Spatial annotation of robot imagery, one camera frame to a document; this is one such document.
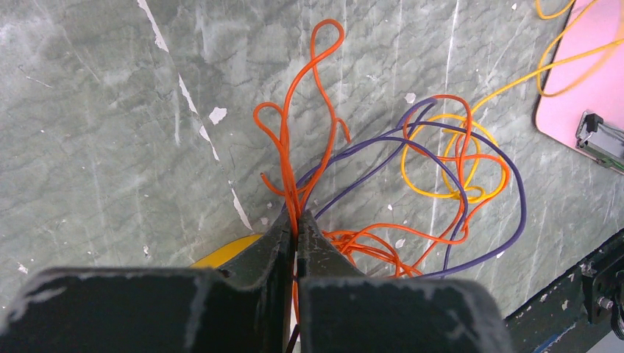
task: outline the marbled gray surface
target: marbled gray surface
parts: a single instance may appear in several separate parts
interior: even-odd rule
[[[550,1],[550,11],[566,1]],[[335,18],[343,46],[319,70],[354,141],[395,124],[404,97],[453,93],[477,102],[528,73],[563,18],[541,21],[533,2],[479,1],[0,1],[0,304],[33,272],[53,265],[189,265],[224,244],[262,232],[280,200],[271,141],[253,124],[262,101],[281,104],[309,58],[316,23]],[[322,29],[317,48],[336,39]],[[528,225],[500,258],[462,273],[484,284],[509,314],[619,229],[622,177],[536,131],[534,82],[493,99],[477,114],[522,172]],[[218,124],[209,116],[227,114]],[[459,112],[455,103],[435,109]],[[278,117],[262,119],[277,129]],[[327,140],[327,108],[311,77],[291,108],[291,156],[300,173]],[[210,142],[199,131],[204,126]],[[444,146],[435,129],[419,138]],[[346,146],[340,137],[338,148]],[[376,145],[329,168],[311,208],[381,161]],[[409,175],[444,190],[436,165],[411,156]],[[416,195],[399,162],[326,213],[324,229],[373,222],[440,232],[457,204]],[[477,181],[494,187],[487,162]],[[519,220],[510,186],[472,222],[452,264],[508,238]],[[415,260],[426,241],[378,233]],[[440,266],[434,252],[426,271]],[[374,260],[365,271],[383,274]]]

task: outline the bolt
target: bolt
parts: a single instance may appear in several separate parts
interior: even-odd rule
[[[610,310],[613,307],[613,301],[605,298],[604,296],[598,297],[598,300],[596,302],[603,309]]]

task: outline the yellow wire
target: yellow wire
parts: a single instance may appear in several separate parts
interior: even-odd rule
[[[541,4],[540,4],[540,0],[536,0],[536,1],[535,1],[535,6],[536,6],[536,10],[537,10],[537,14],[538,14],[538,16],[539,16],[540,18],[542,18],[542,19],[548,20],[548,19],[551,19],[551,18],[556,18],[556,17],[559,17],[560,15],[563,15],[564,13],[566,13],[566,11],[568,11],[568,10],[571,8],[571,6],[573,6],[573,5],[574,5],[574,1],[575,1],[575,0],[570,1],[570,2],[569,2],[569,3],[568,3],[565,7],[564,7],[564,9],[563,9],[563,10],[561,10],[561,11],[559,11],[559,12],[557,12],[557,13],[554,13],[554,14],[552,14],[552,15],[545,15],[545,14],[543,13],[543,11],[542,11],[542,6],[541,6]],[[593,5],[594,5],[597,1],[598,1],[598,0],[593,0],[591,3],[589,3],[589,4],[587,5],[587,7],[585,7],[585,9],[583,9],[583,11],[581,11],[581,13],[577,16],[577,18],[575,18],[575,19],[574,19],[574,21],[572,21],[572,22],[570,23],[570,25],[569,25],[569,26],[567,26],[567,27],[566,27],[566,28],[565,28],[565,29],[561,32],[561,34],[559,34],[559,35],[558,35],[558,36],[557,36],[557,37],[556,37],[556,38],[555,38],[555,39],[554,39],[554,40],[550,43],[550,45],[546,48],[546,51],[545,51],[545,52],[544,52],[544,54],[542,55],[542,58],[540,59],[539,64],[538,64],[538,68],[537,68],[535,71],[533,71],[533,72],[531,72],[530,74],[527,74],[527,75],[525,75],[525,76],[523,76],[523,77],[521,77],[521,78],[519,78],[519,79],[517,79],[517,80],[513,81],[512,83],[510,83],[510,84],[508,84],[508,85],[503,86],[502,88],[499,88],[498,90],[496,90],[496,91],[495,91],[495,92],[493,92],[493,93],[490,93],[488,96],[486,96],[485,98],[481,99],[481,100],[480,100],[480,101],[479,101],[479,102],[478,102],[478,103],[477,103],[477,104],[476,104],[476,105],[472,108],[472,112],[473,112],[473,113],[474,113],[474,112],[476,112],[479,108],[481,108],[481,107],[482,107],[485,103],[487,103],[488,101],[490,101],[491,99],[493,99],[495,96],[498,96],[499,94],[501,94],[501,93],[505,92],[506,90],[509,90],[510,88],[512,88],[512,87],[514,87],[514,86],[516,86],[516,85],[519,85],[520,83],[523,83],[524,81],[527,81],[527,80],[531,79],[531,78],[532,78],[532,77],[534,77],[534,76],[536,76],[536,77],[537,77],[536,81],[537,81],[538,92],[539,92],[539,94],[540,94],[540,95],[543,95],[543,96],[557,96],[557,95],[560,95],[560,94],[562,94],[562,93],[564,93],[564,92],[567,92],[568,90],[570,90],[570,89],[574,88],[576,85],[580,84],[580,83],[581,83],[581,82],[583,82],[583,81],[584,81],[587,77],[589,77],[589,75],[590,75],[591,73],[593,73],[593,72],[595,72],[596,70],[598,70],[598,69],[599,69],[599,67],[600,67],[600,66],[602,66],[602,64],[604,64],[604,62],[605,62],[605,61],[606,61],[606,60],[607,60],[607,59],[608,59],[608,58],[609,58],[609,57],[613,54],[613,49],[615,49],[615,48],[616,48],[617,46],[619,46],[620,44],[624,43],[624,38],[622,38],[622,39],[618,39],[618,40],[614,40],[614,41],[612,41],[612,42],[611,42],[611,43],[609,43],[609,44],[606,44],[606,45],[604,45],[604,46],[600,46],[600,47],[598,47],[598,48],[596,48],[596,49],[589,50],[589,51],[586,51],[586,52],[581,53],[581,54],[577,54],[577,55],[575,55],[575,56],[573,56],[573,57],[568,57],[567,59],[559,60],[559,61],[554,62],[554,63],[551,63],[551,64],[549,64],[549,65],[544,65],[544,61],[546,60],[546,57],[548,56],[548,53],[550,52],[550,50],[551,50],[551,49],[555,46],[555,44],[556,44],[557,42],[559,42],[559,41],[561,40],[561,38],[564,36],[564,34],[565,34],[565,33],[566,33],[566,32],[567,32],[567,31],[568,31],[568,30],[569,30],[572,26],[574,26],[574,25],[577,23],[577,21],[578,21],[580,18],[582,18],[582,17],[584,16],[584,14],[588,11],[588,9],[589,9],[589,8],[591,8],[591,7],[592,7],[592,6],[593,6]],[[588,70],[585,74],[583,74],[581,77],[579,77],[578,79],[576,79],[576,80],[575,80],[575,81],[574,81],[571,85],[569,85],[568,87],[566,87],[566,88],[564,88],[563,90],[560,90],[559,92],[556,92],[556,93],[546,93],[546,92],[544,92],[544,91],[542,90],[542,87],[541,87],[541,86],[542,86],[542,84],[541,84],[541,77],[540,77],[540,76],[541,76],[540,74],[541,74],[542,72],[544,72],[544,71],[548,71],[548,70],[550,70],[551,68],[554,68],[554,67],[559,66],[559,65],[563,65],[563,64],[566,64],[566,63],[570,63],[570,62],[572,62],[572,61],[575,61],[575,60],[579,60],[579,59],[584,58],[584,57],[588,57],[588,56],[590,56],[590,55],[593,55],[593,54],[599,53],[599,52],[601,52],[601,51],[603,51],[603,50],[607,50],[607,49],[611,49],[611,52],[610,52],[610,53],[607,53],[606,55],[604,55],[604,56],[603,56],[603,57],[599,60],[599,62],[598,62],[598,63],[596,63],[596,64],[595,64],[592,68],[590,68],[590,69],[589,69],[589,70]],[[436,121],[436,120],[439,120],[439,119],[441,119],[441,118],[454,118],[454,119],[456,119],[456,120],[462,121],[462,126],[465,126],[465,121],[466,121],[466,118],[465,118],[465,117],[462,117],[462,116],[459,116],[459,115],[454,115],[454,114],[441,114],[441,115],[437,115],[437,116],[434,116],[434,117],[432,117],[432,118],[428,119],[428,121]],[[489,133],[486,129],[484,129],[481,125],[479,125],[479,124],[477,124],[477,123],[475,123],[475,122],[473,122],[472,124],[473,124],[473,126],[474,126],[474,127],[476,127],[477,129],[479,129],[480,131],[482,131],[482,132],[484,133],[484,135],[485,135],[488,139],[490,139],[490,141],[492,141],[492,142],[493,142],[496,146],[498,146],[498,145],[497,145],[497,143],[496,143],[496,140],[494,139],[494,137],[492,136],[492,134],[490,134],[490,133]],[[423,127],[424,127],[424,126],[419,126],[419,127],[416,129],[416,131],[414,131],[414,133],[410,136],[410,140],[413,140],[413,139],[416,137],[416,135],[417,135],[417,134],[418,134],[418,133],[422,130],[422,128],[423,128]],[[456,139],[459,135],[465,135],[463,132],[452,132],[452,133],[453,133],[453,137],[451,138],[450,142],[449,142],[449,143],[448,143],[448,145],[447,145],[447,148],[446,148],[446,149],[445,149],[445,151],[444,151],[444,157],[447,157],[447,156],[448,156],[448,153],[450,152],[450,148],[451,148],[451,146],[453,145],[453,143],[455,142],[455,139]],[[477,153],[479,153],[479,151],[481,150],[481,147],[480,147],[480,145],[479,145],[479,142],[478,142],[476,139],[474,139],[474,138],[472,138],[472,140],[474,141],[475,146],[476,146],[476,148],[477,148],[477,151],[478,151]],[[459,198],[459,192],[458,192],[457,190],[454,190],[454,189],[453,189],[453,186],[449,183],[448,178],[447,178],[447,176],[446,176],[444,173],[442,173],[442,179],[444,180],[444,183],[445,183],[445,185],[447,186],[447,189],[450,191],[449,193],[430,193],[430,192],[427,192],[427,191],[424,191],[424,190],[420,190],[419,188],[417,188],[417,187],[416,187],[416,186],[415,186],[415,185],[411,182],[411,180],[410,180],[410,179],[408,178],[408,176],[407,176],[407,173],[405,172],[405,159],[406,159],[406,156],[407,156],[407,152],[408,152],[408,150],[409,150],[409,148],[408,148],[407,146],[403,149],[403,155],[402,155],[402,157],[401,157],[401,174],[403,175],[403,180],[405,181],[405,183],[406,183],[406,184],[407,184],[407,185],[408,185],[408,186],[409,186],[412,190],[414,190],[415,192],[417,192],[417,193],[419,193],[419,194],[421,194],[421,195],[424,195],[424,196],[429,196],[429,197],[434,197],[434,198],[437,198],[437,199],[449,199],[449,198],[458,199],[458,198]],[[476,170],[477,170],[477,167],[478,167],[478,162],[479,162],[479,160],[475,160],[475,162],[474,162],[474,163],[473,163],[473,165],[472,165],[472,168],[470,169],[469,176],[468,176],[468,178],[467,178],[467,180],[466,180],[466,183],[465,183],[465,185],[466,185],[465,190],[466,190],[466,191],[478,190],[481,194],[480,194],[479,196],[470,196],[470,197],[468,197],[468,202],[469,202],[469,203],[477,203],[477,202],[481,202],[481,201],[483,201],[484,199],[488,199],[488,198],[491,198],[491,197],[494,197],[494,196],[498,195],[498,194],[499,194],[499,193],[503,190],[503,186],[504,186],[504,184],[505,184],[505,175],[504,175],[504,173],[502,173],[502,174],[501,174],[501,177],[500,177],[500,183],[499,183],[498,187],[497,187],[497,188],[496,188],[493,192],[491,192],[491,193],[486,193],[486,192],[485,192],[485,190],[484,190],[483,188],[478,187],[478,186],[469,186],[469,182],[470,182],[470,180],[472,180],[472,178],[474,177],[475,172],[476,172]]]

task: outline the pink board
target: pink board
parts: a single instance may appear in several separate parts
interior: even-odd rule
[[[570,23],[591,2],[577,0]],[[624,38],[624,0],[600,0],[564,35],[554,61],[572,57]],[[576,149],[576,129],[584,111],[604,118],[605,123],[624,129],[624,44],[615,49],[557,66],[550,71],[546,93],[557,92],[574,82],[599,61],[602,67],[585,81],[556,97],[542,97],[537,108],[537,129]]]

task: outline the orange cord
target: orange cord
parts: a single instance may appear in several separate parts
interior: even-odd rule
[[[338,30],[338,40],[330,48],[323,51],[320,55],[316,56],[315,54],[316,34],[323,26],[327,24],[334,26]],[[253,118],[254,118],[255,123],[258,125],[258,127],[260,127],[260,129],[262,129],[262,131],[264,131],[269,136],[269,138],[271,138],[271,140],[273,141],[273,144],[277,148],[278,153],[280,154],[280,168],[282,172],[283,190],[280,190],[277,187],[275,187],[269,181],[269,179],[264,173],[260,174],[260,177],[262,178],[262,180],[264,181],[264,183],[266,184],[266,186],[269,188],[271,192],[284,197],[285,203],[286,203],[286,209],[288,210],[288,216],[290,218],[290,222],[291,222],[291,226],[292,226],[292,230],[294,234],[295,243],[297,243],[297,236],[299,234],[299,230],[297,226],[297,219],[299,219],[299,217],[304,212],[303,205],[306,204],[314,188],[314,185],[319,181],[319,179],[321,178],[323,172],[325,171],[327,167],[327,164],[329,163],[329,160],[333,152],[334,140],[336,137],[336,130],[338,128],[338,125],[340,125],[340,127],[342,128],[344,136],[347,139],[347,142],[348,143],[351,142],[349,129],[347,125],[344,123],[344,121],[336,116],[336,111],[333,109],[331,100],[322,86],[321,79],[319,77],[318,68],[316,67],[316,65],[319,62],[321,62],[323,59],[325,59],[326,57],[331,55],[333,52],[335,52],[340,47],[343,41],[344,41],[344,30],[339,22],[333,19],[326,19],[326,20],[319,22],[312,31],[311,43],[310,43],[310,62],[307,65],[305,65],[301,69],[301,71],[295,76],[286,94],[284,105],[280,107],[277,104],[270,102],[270,101],[264,102],[264,103],[259,104],[254,109],[254,113],[253,113]],[[327,139],[327,146],[325,148],[325,152],[323,154],[323,158],[321,160],[321,164],[318,170],[312,175],[312,177],[301,188],[298,188],[297,179],[294,175],[293,168],[290,163],[288,110],[290,107],[290,103],[291,103],[294,91],[297,88],[297,85],[300,83],[303,76],[309,70],[312,70],[316,86],[318,87],[319,92],[323,96],[323,99],[325,100],[325,104],[327,105],[327,109],[329,110],[330,135],[329,135],[329,138]],[[467,155],[467,150],[468,150],[469,143],[471,141],[471,134],[472,134],[472,110],[470,109],[470,106],[468,105],[468,103],[462,98],[453,96],[450,94],[441,94],[441,95],[434,96],[434,98],[452,99],[452,100],[458,101],[463,104],[464,109],[466,110],[466,113],[467,113],[467,119],[463,123],[463,127],[465,127],[466,132],[465,133],[454,132],[454,134],[457,134],[459,136],[455,140],[455,156],[456,157],[438,157],[443,162],[455,163],[457,173],[458,173],[458,180],[460,182],[461,187],[464,188],[465,186],[464,185],[465,162],[467,160],[479,160],[481,158],[492,160],[501,166],[503,170],[503,178],[504,178],[503,188],[506,187],[511,177],[511,170],[501,158],[494,157],[489,154]],[[266,108],[266,107],[273,108],[280,114],[281,125],[280,125],[280,137],[279,138],[277,138],[277,136],[260,121],[259,113],[263,108]],[[411,116],[408,119],[406,119],[405,123],[403,124],[403,134],[406,139],[409,139],[407,127],[409,125],[410,120],[411,120]],[[415,148],[413,146],[410,146],[410,147],[414,151],[419,152],[420,154],[425,154],[424,152],[418,150],[418,148]],[[461,232],[463,233],[463,236],[459,238],[458,240],[448,240],[448,239],[445,239],[445,237],[447,237],[447,235],[451,232],[453,227],[457,224],[457,222],[461,218],[461,214],[463,213],[464,208],[468,207],[468,205],[464,204],[464,201],[461,198],[459,199],[460,204],[459,204],[458,212],[455,216],[455,219],[453,219],[453,221],[448,226],[448,228],[446,228],[446,230],[443,231],[443,233],[437,237],[426,234],[424,232],[419,232],[409,227],[401,226],[398,224],[387,224],[387,223],[373,224],[371,226],[363,228],[359,232],[350,231],[350,230],[336,230],[332,232],[323,231],[323,234],[353,265],[355,265],[355,259],[353,258],[352,253],[360,252],[362,254],[366,254],[371,257],[377,258],[383,262],[392,264],[394,266],[393,277],[400,277],[400,276],[413,277],[414,275],[419,276],[419,275],[422,275],[422,272],[417,267],[422,263],[422,261],[433,251],[434,247],[437,246],[439,243],[457,245],[466,241],[466,239],[469,236],[469,222],[471,218],[474,216],[474,214],[476,214],[477,211],[479,211],[480,208],[482,208],[485,204],[490,202],[493,198],[494,196],[488,199],[484,199],[468,214],[468,216],[466,217],[465,223],[461,228]],[[429,248],[423,253],[423,255],[413,265],[408,265],[400,259],[398,253],[396,252],[396,250],[394,249],[392,245],[388,244],[383,239],[369,232],[373,229],[379,229],[379,228],[402,230],[404,232],[409,232],[413,235],[417,235],[422,238],[432,240],[433,243],[429,246]],[[358,243],[357,241],[360,238],[369,238],[371,240],[374,240],[386,250],[379,249],[376,246],[369,246],[369,245],[364,245],[362,243]],[[293,300],[294,300],[294,312],[297,317],[297,320],[299,320],[299,305],[298,305],[298,298],[297,298],[297,283],[296,282],[293,284]]]

